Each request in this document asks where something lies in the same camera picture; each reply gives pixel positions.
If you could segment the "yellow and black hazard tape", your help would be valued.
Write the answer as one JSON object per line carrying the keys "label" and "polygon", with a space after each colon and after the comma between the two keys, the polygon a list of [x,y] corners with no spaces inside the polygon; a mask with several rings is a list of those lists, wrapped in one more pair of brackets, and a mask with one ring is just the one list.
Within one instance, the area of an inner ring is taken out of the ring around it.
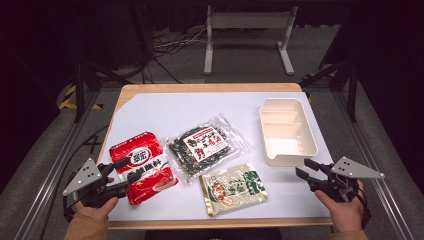
{"label": "yellow and black hazard tape", "polygon": [[71,84],[68,90],[66,91],[62,102],[59,104],[60,109],[76,109],[77,105],[75,103],[71,103],[71,97],[76,92],[76,85]]}

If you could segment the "white paper sheet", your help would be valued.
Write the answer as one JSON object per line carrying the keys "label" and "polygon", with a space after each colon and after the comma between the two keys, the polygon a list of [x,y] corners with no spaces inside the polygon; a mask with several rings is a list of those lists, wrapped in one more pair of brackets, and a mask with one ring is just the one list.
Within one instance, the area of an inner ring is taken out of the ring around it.
{"label": "white paper sheet", "polygon": [[152,132],[159,138],[175,137],[213,116],[224,115],[253,146],[253,150],[220,163],[219,169],[252,163],[269,198],[257,205],[210,217],[200,184],[178,184],[138,207],[128,202],[119,203],[110,215],[111,221],[175,221],[188,228],[211,222],[220,227],[250,221],[280,226],[330,224],[327,208],[311,192],[306,181],[296,175],[296,167],[271,166],[265,161],[259,110],[268,98],[295,98],[302,102],[318,147],[317,155],[310,159],[331,163],[331,155],[303,92],[140,93],[114,113],[104,141],[106,149],[144,131]]}

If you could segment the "beige and green packet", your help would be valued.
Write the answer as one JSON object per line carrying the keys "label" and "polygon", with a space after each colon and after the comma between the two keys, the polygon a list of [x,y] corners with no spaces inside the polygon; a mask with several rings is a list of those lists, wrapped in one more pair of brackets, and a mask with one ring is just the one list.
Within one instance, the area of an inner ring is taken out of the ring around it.
{"label": "beige and green packet", "polygon": [[257,205],[269,194],[252,163],[246,163],[199,177],[207,214]]}

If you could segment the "white plastic container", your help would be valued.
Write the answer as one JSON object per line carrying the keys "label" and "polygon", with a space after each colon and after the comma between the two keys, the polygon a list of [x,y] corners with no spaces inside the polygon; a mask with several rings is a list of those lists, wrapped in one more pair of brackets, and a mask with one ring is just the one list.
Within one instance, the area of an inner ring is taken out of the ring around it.
{"label": "white plastic container", "polygon": [[268,98],[259,110],[265,161],[271,166],[298,167],[317,155],[318,147],[302,102]]}

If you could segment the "clear bag of dark spices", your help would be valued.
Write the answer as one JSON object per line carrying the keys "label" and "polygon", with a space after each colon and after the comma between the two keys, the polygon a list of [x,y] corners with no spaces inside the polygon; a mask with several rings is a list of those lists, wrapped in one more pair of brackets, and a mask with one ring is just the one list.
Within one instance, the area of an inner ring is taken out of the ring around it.
{"label": "clear bag of dark spices", "polygon": [[224,115],[217,115],[168,139],[166,150],[179,177],[191,184],[221,162],[250,153],[253,146]]}

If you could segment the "white metal stand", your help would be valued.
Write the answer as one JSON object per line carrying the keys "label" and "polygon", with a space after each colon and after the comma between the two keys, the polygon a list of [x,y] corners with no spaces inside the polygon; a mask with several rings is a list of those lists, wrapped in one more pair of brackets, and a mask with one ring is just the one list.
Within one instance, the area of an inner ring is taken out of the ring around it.
{"label": "white metal stand", "polygon": [[213,41],[214,29],[282,29],[283,38],[276,43],[286,74],[292,76],[294,68],[287,52],[298,7],[283,12],[215,12],[212,6],[207,8],[206,32],[207,42],[205,49],[204,74],[210,75],[213,69]]}

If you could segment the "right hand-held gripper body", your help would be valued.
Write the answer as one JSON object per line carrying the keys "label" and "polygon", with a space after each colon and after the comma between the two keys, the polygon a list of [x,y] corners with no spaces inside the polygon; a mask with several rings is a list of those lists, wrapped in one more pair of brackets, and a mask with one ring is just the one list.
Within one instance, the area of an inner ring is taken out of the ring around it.
{"label": "right hand-held gripper body", "polygon": [[319,170],[326,176],[326,180],[319,180],[310,176],[308,181],[310,190],[321,190],[335,202],[351,202],[359,193],[358,179],[383,179],[385,174],[362,165],[347,157],[342,157],[335,164],[320,164]]}

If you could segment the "person's right hand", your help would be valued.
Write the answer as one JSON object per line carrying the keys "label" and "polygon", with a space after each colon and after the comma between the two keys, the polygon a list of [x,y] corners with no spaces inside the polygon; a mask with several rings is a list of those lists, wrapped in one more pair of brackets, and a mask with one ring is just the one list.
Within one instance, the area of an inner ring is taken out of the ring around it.
{"label": "person's right hand", "polygon": [[357,198],[351,202],[337,203],[321,190],[316,190],[314,194],[328,209],[337,233],[354,232],[363,229],[363,205]]}

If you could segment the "red seasoning packet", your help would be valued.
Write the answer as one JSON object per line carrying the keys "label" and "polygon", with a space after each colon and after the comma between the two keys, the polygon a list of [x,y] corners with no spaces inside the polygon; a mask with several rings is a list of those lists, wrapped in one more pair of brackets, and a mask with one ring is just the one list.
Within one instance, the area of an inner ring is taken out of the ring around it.
{"label": "red seasoning packet", "polygon": [[112,146],[109,154],[113,163],[129,159],[117,170],[122,181],[128,181],[136,171],[141,173],[141,178],[127,190],[130,205],[139,205],[178,183],[159,140],[151,132],[143,132]]}

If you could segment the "black tripod stand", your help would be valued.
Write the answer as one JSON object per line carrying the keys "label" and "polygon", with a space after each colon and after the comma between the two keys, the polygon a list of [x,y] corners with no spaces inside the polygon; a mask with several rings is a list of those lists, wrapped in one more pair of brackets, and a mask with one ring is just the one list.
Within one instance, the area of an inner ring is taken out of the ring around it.
{"label": "black tripod stand", "polygon": [[342,61],[340,63],[330,65],[318,73],[311,75],[310,77],[305,77],[300,82],[300,86],[309,86],[331,73],[334,74],[334,77],[329,83],[329,88],[331,91],[339,92],[342,90],[345,84],[348,84],[347,113],[350,120],[355,122],[356,93],[358,85],[358,72],[355,63],[350,61]]}
{"label": "black tripod stand", "polygon": [[74,67],[75,80],[73,83],[76,86],[76,117],[74,122],[79,122],[86,109],[88,108],[88,103],[85,101],[85,87],[88,87],[90,91],[98,92],[101,88],[100,80],[96,77],[96,73],[100,72],[105,75],[107,78],[111,79],[114,82],[117,82],[121,85],[130,84],[130,81],[125,78],[113,73],[106,68],[91,62],[91,61],[81,61],[77,62]]}

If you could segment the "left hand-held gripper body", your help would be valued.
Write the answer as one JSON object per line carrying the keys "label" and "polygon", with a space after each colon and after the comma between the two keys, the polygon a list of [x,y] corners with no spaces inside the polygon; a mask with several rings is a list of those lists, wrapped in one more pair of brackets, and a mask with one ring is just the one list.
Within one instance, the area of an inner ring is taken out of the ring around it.
{"label": "left hand-held gripper body", "polygon": [[129,183],[110,185],[109,174],[113,170],[118,170],[114,163],[96,164],[89,158],[63,190],[63,206],[71,208],[81,201],[85,206],[99,208],[113,197],[125,197]]}

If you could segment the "person's left hand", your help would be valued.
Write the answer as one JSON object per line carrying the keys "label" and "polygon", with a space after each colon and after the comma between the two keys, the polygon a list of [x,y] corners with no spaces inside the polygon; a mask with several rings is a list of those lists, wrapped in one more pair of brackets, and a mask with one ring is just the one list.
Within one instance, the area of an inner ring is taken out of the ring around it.
{"label": "person's left hand", "polygon": [[80,215],[84,215],[99,221],[106,221],[109,213],[116,207],[119,199],[113,197],[103,204],[100,208],[86,207],[81,201],[74,205],[74,211]]}

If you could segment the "aluminium rail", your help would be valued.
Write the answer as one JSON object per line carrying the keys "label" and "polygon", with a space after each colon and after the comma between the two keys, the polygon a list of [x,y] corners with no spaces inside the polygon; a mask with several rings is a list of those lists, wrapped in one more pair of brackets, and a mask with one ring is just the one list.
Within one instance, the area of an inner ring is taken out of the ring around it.
{"label": "aluminium rail", "polygon": [[[347,102],[345,101],[342,93],[334,93],[334,100],[337,103],[340,111],[342,112],[343,118],[347,122],[349,130],[353,135],[355,144],[358,146],[361,152],[363,162],[367,167],[374,168],[375,170],[381,171],[376,158],[371,151],[371,148],[366,142],[365,135],[360,129],[358,122],[353,122],[347,112]],[[391,226],[396,232],[396,236],[399,240],[417,240],[411,228],[405,220],[404,214],[401,211],[400,205],[395,199],[393,191],[390,189],[387,179],[388,174],[384,171],[385,178],[380,180],[372,180],[372,185],[376,194],[378,195],[379,202],[382,204],[387,217],[390,220]]]}
{"label": "aluminium rail", "polygon": [[71,160],[71,150],[77,136],[80,134],[87,116],[98,98],[98,92],[87,93],[82,106],[72,118],[69,129],[65,131],[66,137],[59,141],[60,149],[55,155],[54,161],[46,167],[45,174],[37,174],[42,183],[37,190],[37,195],[31,201],[31,207],[26,212],[25,218],[20,224],[18,231],[14,234],[13,240],[29,240],[40,221],[46,207],[53,204],[59,188],[61,177],[66,169],[67,163]]}

